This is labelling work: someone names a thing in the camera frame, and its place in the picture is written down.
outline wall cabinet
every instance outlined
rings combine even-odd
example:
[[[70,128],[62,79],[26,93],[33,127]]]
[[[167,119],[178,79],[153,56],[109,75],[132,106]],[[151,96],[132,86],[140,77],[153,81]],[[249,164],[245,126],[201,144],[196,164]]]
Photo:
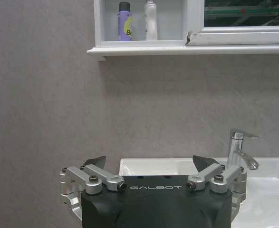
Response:
[[[120,0],[94,0],[96,46],[106,56],[279,53],[279,0],[155,0],[158,40],[145,40],[145,0],[128,0],[132,41],[117,41]]]

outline white bottle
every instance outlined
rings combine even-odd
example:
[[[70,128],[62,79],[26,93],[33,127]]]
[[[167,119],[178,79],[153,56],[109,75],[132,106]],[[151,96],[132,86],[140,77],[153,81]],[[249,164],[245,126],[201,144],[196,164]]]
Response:
[[[144,12],[146,40],[158,40],[156,4],[153,0],[146,0]]]

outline white sink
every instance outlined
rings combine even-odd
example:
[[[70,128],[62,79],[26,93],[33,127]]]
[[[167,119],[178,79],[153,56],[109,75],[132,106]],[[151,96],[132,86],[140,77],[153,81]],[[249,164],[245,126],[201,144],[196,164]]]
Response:
[[[226,164],[227,159],[215,158]],[[279,228],[279,158],[256,158],[258,170],[249,171],[247,198],[232,222],[232,228]],[[197,173],[193,160],[122,159],[119,175],[190,175]]]

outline purple bottle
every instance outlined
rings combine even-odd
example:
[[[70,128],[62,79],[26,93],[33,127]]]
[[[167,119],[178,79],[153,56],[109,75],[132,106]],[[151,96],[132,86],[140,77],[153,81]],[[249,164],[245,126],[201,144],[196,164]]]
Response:
[[[130,3],[125,1],[119,3],[118,40],[132,40],[132,14],[130,11]]]

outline cabinet shelf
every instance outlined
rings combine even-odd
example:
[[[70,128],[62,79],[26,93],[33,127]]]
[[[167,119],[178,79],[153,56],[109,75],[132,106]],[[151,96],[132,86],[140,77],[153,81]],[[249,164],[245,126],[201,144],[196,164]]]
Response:
[[[96,46],[87,53],[106,56],[279,53],[279,26],[204,28],[203,0],[155,0],[157,41],[145,40],[145,0],[128,0],[132,41],[117,41],[121,0],[94,0]],[[186,45],[188,34],[190,43]]]

